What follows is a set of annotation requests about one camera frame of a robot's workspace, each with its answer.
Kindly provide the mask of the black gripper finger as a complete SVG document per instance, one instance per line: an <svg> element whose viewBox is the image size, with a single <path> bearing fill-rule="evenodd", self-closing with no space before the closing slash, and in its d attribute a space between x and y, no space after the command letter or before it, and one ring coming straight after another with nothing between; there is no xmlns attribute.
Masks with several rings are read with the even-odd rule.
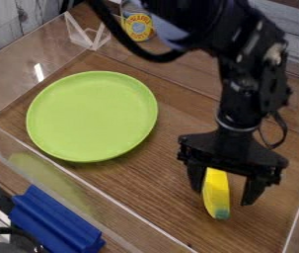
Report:
<svg viewBox="0 0 299 253"><path fill-rule="evenodd" d="M242 197L242 206L250 206L254 204L260 196L264 194L265 188L268 186L268 177L262 175L248 177Z"/></svg>
<svg viewBox="0 0 299 253"><path fill-rule="evenodd" d="M190 162L188 164L188 176L192 189L200 193L202 191L204 179L206 174L206 166L204 164Z"/></svg>

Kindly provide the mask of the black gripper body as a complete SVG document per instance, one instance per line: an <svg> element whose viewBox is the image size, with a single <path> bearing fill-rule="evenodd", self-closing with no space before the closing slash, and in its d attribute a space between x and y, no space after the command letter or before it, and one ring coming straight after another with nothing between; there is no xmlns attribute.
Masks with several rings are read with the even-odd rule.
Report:
<svg viewBox="0 0 299 253"><path fill-rule="evenodd" d="M186 167L196 162L241 176L262 175L269 178L269 186L280 184L289 161L258 143L250 131L236 132L220 126L212 132L182 135L178 143L178 159Z"/></svg>

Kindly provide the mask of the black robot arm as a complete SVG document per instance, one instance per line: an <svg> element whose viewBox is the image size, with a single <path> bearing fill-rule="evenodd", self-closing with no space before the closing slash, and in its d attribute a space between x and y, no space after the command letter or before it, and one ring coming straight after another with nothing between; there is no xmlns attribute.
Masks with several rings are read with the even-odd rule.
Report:
<svg viewBox="0 0 299 253"><path fill-rule="evenodd" d="M242 204L252 205L265 188L281 182L288 159L278 143L257 141L265 117L288 128L278 110L289 104L288 40L285 32L248 0L132 0L154 19L156 32L170 51L144 50L126 34L105 0L89 6L120 43L141 58L168 63L192 50L218 59L222 99L218 128L178 138L178 159L188 167L190 185L202 190L210 167L248 178Z"/></svg>

